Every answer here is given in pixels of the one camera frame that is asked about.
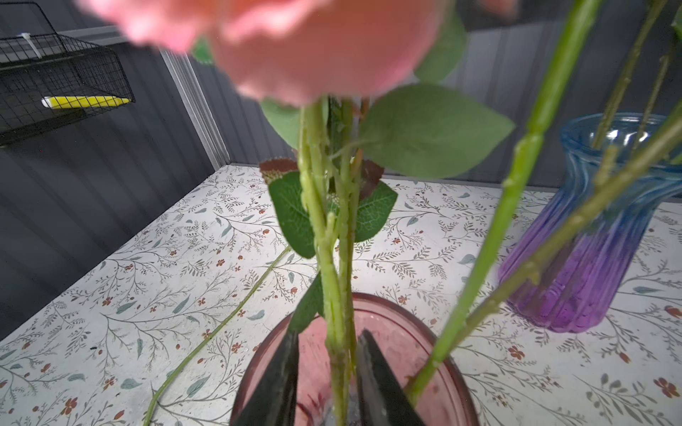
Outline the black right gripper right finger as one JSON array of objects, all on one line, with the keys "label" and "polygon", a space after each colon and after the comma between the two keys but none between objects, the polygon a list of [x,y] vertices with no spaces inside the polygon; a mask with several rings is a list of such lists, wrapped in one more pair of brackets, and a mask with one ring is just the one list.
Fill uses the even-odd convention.
[{"label": "black right gripper right finger", "polygon": [[362,425],[424,426],[367,329],[362,331],[358,339],[356,357]]}]

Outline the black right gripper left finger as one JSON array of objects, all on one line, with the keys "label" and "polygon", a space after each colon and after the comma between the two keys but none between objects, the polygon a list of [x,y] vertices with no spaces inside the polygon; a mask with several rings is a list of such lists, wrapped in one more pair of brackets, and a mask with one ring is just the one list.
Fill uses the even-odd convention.
[{"label": "black right gripper left finger", "polygon": [[288,332],[232,425],[293,425],[298,391],[298,334]]}]

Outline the red glass vase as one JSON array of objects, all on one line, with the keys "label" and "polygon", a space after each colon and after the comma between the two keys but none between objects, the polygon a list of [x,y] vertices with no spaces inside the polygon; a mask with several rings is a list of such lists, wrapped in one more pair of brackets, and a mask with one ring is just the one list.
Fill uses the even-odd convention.
[{"label": "red glass vase", "polygon": [[[405,386],[428,358],[436,337],[415,315],[379,296],[353,294],[356,334],[369,330],[400,385]],[[234,400],[234,425],[254,394],[267,365],[286,335],[289,314],[260,344],[248,365]],[[296,425],[334,425],[329,356],[324,345],[327,328],[317,316],[299,335],[299,374]],[[465,379],[448,360],[442,364],[417,403],[426,425],[478,425],[476,409]]]}]

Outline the white peony flower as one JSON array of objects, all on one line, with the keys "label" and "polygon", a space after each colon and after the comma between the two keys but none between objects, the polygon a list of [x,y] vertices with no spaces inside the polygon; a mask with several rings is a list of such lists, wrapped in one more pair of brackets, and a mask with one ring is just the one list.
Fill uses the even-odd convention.
[{"label": "white peony flower", "polygon": [[275,266],[277,266],[284,257],[289,255],[289,253],[293,252],[293,249],[291,248],[291,245],[288,245],[276,258],[274,261],[272,261],[269,266],[266,268],[266,271],[256,280],[256,282],[253,284],[251,287],[250,291],[246,294],[246,296],[242,299],[241,302],[238,303],[237,307],[230,312],[227,317],[214,328],[213,331],[209,333],[209,335],[200,342],[200,344],[195,347],[188,356],[186,356],[175,369],[170,372],[170,374],[167,375],[165,381],[161,384],[161,386],[157,389],[154,390],[152,393],[151,400],[147,406],[147,411],[145,413],[145,416],[142,421],[143,426],[149,426],[154,418],[154,414],[157,408],[157,405],[159,403],[159,400],[165,394],[165,392],[170,388],[170,386],[175,382],[175,380],[178,378],[178,376],[185,370],[186,366],[190,363],[193,358],[195,358],[196,355],[198,355],[204,347],[211,342],[211,340],[216,337],[225,326],[233,319],[236,317],[236,315],[241,312],[243,307],[247,304],[247,302],[259,291],[260,287],[263,285],[263,283],[266,281],[270,273],[275,269]]}]

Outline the blue purple glass vase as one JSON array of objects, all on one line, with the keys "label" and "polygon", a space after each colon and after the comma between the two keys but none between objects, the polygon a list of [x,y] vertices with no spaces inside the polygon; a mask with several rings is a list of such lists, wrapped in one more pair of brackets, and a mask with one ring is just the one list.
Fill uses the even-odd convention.
[{"label": "blue purple glass vase", "polygon": [[[499,268],[501,282],[561,227],[594,190],[601,153],[591,147],[601,116],[587,115],[561,130],[566,173]],[[612,202],[550,261],[539,284],[526,282],[508,298],[513,311],[539,328],[581,333],[601,323],[639,248],[655,209],[680,195],[681,168],[658,163]]]}]

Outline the pink peony spray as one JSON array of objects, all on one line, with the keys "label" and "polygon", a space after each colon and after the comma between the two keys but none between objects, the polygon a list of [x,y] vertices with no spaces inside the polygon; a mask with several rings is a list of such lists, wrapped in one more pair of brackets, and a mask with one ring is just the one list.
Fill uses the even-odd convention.
[{"label": "pink peony spray", "polygon": [[83,1],[135,44],[211,62],[259,102],[296,151],[263,163],[289,246],[317,264],[298,307],[327,328],[331,409],[348,420],[356,338],[353,250],[384,226],[395,193],[385,170],[456,175],[481,162],[513,122],[443,85],[466,33],[451,1]]}]

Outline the floral patterned table mat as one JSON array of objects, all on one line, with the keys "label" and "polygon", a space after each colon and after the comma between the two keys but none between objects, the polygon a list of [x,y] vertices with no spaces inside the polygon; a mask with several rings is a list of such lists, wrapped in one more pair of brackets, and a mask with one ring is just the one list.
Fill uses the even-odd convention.
[{"label": "floral patterned table mat", "polygon": [[[392,187],[385,228],[355,250],[353,287],[440,331],[499,191]],[[153,391],[285,248],[259,172],[216,172],[2,341],[2,424],[140,424]],[[226,424],[259,344],[314,271],[284,257],[164,394],[156,423]],[[680,424],[680,205],[659,207],[596,328],[555,334],[503,308],[453,358],[484,425]]]}]

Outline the yellow marker pen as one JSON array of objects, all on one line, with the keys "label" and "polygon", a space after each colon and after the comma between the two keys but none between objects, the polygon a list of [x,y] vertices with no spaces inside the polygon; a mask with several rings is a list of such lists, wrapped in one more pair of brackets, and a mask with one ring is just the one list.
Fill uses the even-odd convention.
[{"label": "yellow marker pen", "polygon": [[115,96],[54,96],[40,99],[40,104],[49,109],[118,108],[129,103],[131,99]]}]

